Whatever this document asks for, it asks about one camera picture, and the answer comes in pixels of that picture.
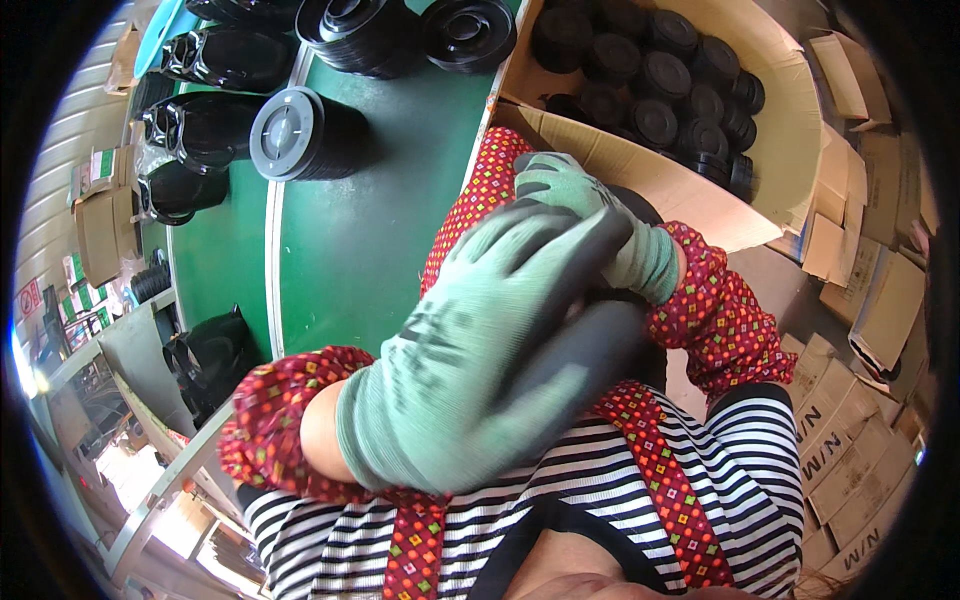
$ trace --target striped shirt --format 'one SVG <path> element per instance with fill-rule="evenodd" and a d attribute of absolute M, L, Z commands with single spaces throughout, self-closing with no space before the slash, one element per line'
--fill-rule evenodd
<path fill-rule="evenodd" d="M 666 414 L 660 432 L 704 507 L 736 585 L 763 597 L 786 596 L 800 570 L 804 524 L 786 393 L 771 384 L 741 386 L 701 424 L 651 391 Z M 437 597 L 466 598 L 507 532 L 547 494 L 612 525 L 642 550 L 668 588 L 684 588 L 623 434 L 589 416 L 537 460 L 452 499 Z M 395 513 L 380 498 L 336 506 L 267 492 L 249 505 L 246 519 L 274 598 L 360 600 L 381 597 Z"/>

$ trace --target woman's hand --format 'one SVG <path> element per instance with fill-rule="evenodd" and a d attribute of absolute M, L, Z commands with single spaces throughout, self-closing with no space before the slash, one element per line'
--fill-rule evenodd
<path fill-rule="evenodd" d="M 685 257 L 665 230 L 639 221 L 570 155 L 528 153 L 519 156 L 514 166 L 518 200 L 563 206 L 583 218 L 604 206 L 612 206 L 627 216 L 634 233 L 604 270 L 604 278 L 610 286 L 632 290 L 654 306 L 670 298 L 685 272 Z"/>
<path fill-rule="evenodd" d="M 550 446 L 635 350 L 644 315 L 625 302 L 560 329 L 631 234 L 613 208 L 581 220 L 523 201 L 465 234 L 382 358 L 340 392 L 356 480 L 461 492 Z"/>

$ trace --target red floral sleeve cover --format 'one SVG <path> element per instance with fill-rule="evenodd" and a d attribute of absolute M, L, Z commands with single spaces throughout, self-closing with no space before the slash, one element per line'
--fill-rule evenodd
<path fill-rule="evenodd" d="M 777 320 L 763 312 L 739 273 L 727 270 L 727 253 L 676 221 L 662 226 L 686 254 L 680 289 L 650 314 L 653 339 L 684 348 L 686 375 L 713 400 L 745 383 L 790 383 L 797 354 L 780 349 Z"/>

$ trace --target green work glove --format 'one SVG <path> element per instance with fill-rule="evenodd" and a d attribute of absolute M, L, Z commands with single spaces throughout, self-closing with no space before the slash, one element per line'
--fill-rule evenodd
<path fill-rule="evenodd" d="M 550 447 L 636 351 L 644 315 L 630 303 L 564 324 L 630 235 L 613 209 L 582 220 L 531 201 L 464 234 L 340 393 L 337 441 L 357 481 L 463 492 Z"/>
<path fill-rule="evenodd" d="M 665 229 L 639 221 L 571 155 L 528 153 L 519 156 L 514 166 L 518 199 L 564 206 L 584 218 L 606 205 L 629 216 L 634 235 L 604 270 L 604 278 L 611 287 L 636 292 L 654 306 L 670 299 L 677 286 L 679 263 L 673 239 Z"/>

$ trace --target open cardboard box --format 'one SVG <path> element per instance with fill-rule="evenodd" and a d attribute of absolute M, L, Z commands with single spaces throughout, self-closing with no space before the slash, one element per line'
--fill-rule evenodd
<path fill-rule="evenodd" d="M 637 2 L 653 7 L 653 3 Z M 766 105 L 755 118 L 756 143 L 745 154 L 759 179 L 753 205 L 652 150 L 590 126 L 548 114 L 543 98 L 575 92 L 580 71 L 557 75 L 533 58 L 530 37 L 543 0 L 525 2 L 517 15 L 516 49 L 500 98 L 519 104 L 508 115 L 527 122 L 557 152 L 573 155 L 605 183 L 633 189 L 664 220 L 683 221 L 727 252 L 777 239 L 805 218 L 820 167 L 823 121 L 816 88 L 800 44 L 752 0 L 659 0 L 657 8 L 682 14 L 701 33 L 730 44 L 741 66 L 763 82 Z M 498 111 L 504 112 L 503 103 Z M 495 122 L 510 126 L 508 118 Z"/>

